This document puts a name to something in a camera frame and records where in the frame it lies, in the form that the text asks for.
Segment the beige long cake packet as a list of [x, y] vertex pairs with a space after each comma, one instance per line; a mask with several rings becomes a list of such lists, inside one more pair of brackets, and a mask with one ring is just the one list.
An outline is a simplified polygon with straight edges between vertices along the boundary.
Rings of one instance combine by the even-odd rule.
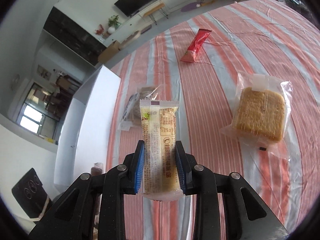
[[183, 192], [175, 160], [177, 101], [140, 100], [144, 140], [142, 194], [156, 201], [173, 201]]

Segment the white foam box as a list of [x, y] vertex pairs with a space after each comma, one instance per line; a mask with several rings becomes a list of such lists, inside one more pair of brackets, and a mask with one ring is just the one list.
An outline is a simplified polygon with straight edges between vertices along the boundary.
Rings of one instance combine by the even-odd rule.
[[54, 185], [65, 191], [95, 163], [106, 164], [121, 78], [101, 66], [73, 95], [57, 147]]

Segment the clear bag yellow cake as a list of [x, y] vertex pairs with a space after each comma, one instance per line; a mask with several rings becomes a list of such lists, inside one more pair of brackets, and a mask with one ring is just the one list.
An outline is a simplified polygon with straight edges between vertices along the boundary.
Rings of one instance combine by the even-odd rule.
[[291, 115], [292, 94], [289, 80], [238, 72], [232, 120], [221, 133], [255, 151], [290, 160], [281, 145]]

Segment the clear bag brown biscuits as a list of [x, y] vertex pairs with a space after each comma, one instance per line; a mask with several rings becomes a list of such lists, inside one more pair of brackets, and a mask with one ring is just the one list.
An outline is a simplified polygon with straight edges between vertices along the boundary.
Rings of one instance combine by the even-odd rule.
[[118, 129], [129, 131], [141, 125], [140, 100], [158, 100], [164, 85], [137, 85], [124, 108]]

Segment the striped orange grey tablecloth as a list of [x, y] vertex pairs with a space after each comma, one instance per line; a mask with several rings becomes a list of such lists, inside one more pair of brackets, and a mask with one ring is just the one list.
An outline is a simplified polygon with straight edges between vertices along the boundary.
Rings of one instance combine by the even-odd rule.
[[[211, 30], [194, 63], [180, 59], [199, 29]], [[177, 138], [198, 163], [220, 174], [239, 172], [289, 231], [319, 195], [319, 30], [274, 0], [206, 9], [119, 53], [108, 67], [121, 78], [106, 168], [121, 163], [142, 138], [118, 125], [137, 85], [164, 85], [161, 100], [180, 103]], [[255, 151], [220, 132], [232, 120], [238, 72], [291, 81], [292, 112], [281, 149], [290, 160]]]

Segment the red snack packet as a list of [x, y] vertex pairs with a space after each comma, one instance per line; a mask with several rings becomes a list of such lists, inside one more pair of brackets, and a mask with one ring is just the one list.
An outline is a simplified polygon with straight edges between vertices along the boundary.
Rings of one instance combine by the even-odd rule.
[[211, 32], [211, 30], [199, 29], [180, 61], [194, 63], [200, 48], [202, 47], [208, 36], [211, 34]]

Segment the red flowers in vase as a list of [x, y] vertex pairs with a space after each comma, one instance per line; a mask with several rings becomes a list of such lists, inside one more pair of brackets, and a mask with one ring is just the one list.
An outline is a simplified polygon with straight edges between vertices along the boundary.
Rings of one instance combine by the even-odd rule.
[[103, 36], [105, 33], [104, 27], [100, 24], [98, 25], [98, 28], [95, 30], [95, 34], [99, 36]]

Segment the plant in white vase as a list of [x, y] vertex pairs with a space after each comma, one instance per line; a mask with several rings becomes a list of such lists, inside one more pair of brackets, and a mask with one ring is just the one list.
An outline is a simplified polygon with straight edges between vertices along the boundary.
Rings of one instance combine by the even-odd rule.
[[113, 15], [108, 19], [108, 30], [109, 34], [113, 34], [119, 27], [121, 23], [119, 22], [119, 16]]

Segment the white tv cabinet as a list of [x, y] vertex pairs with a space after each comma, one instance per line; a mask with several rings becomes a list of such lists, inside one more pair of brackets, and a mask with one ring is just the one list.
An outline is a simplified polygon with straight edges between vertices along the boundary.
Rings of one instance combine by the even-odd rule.
[[114, 41], [121, 43], [136, 31], [152, 24], [157, 25], [161, 18], [168, 18], [169, 14], [192, 2], [196, 2], [196, 0], [157, 0], [122, 23], [113, 34], [103, 40], [103, 45], [108, 47]]

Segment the small wooden bench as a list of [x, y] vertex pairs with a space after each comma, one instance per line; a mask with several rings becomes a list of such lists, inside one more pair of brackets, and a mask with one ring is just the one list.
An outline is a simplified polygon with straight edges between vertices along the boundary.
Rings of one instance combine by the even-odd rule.
[[154, 7], [146, 9], [146, 11], [142, 13], [142, 18], [149, 18], [155, 25], [157, 25], [155, 13], [160, 13], [166, 19], [169, 18], [168, 14], [164, 10], [164, 8], [165, 8], [165, 4], [161, 2]]

